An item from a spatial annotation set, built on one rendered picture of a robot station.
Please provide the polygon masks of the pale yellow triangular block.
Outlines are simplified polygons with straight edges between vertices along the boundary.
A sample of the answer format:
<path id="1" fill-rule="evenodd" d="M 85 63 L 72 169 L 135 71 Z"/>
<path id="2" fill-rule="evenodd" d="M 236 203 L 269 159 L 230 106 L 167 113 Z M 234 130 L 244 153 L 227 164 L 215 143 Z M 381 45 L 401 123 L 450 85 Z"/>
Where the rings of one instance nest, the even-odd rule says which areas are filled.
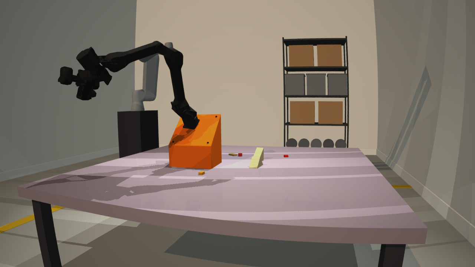
<path id="1" fill-rule="evenodd" d="M 263 148 L 256 148 L 256 152 L 255 152 L 254 156 L 260 157 L 261 160 L 263 161 Z"/>

